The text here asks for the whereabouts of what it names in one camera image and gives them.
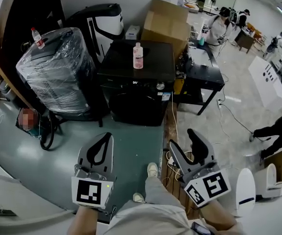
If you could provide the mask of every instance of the plastic-wrapped machine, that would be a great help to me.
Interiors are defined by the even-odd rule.
[[[98,85],[81,31],[63,28],[42,38],[45,47],[39,49],[34,43],[17,63],[17,71],[52,112],[75,118],[92,114],[96,100],[91,96]]]

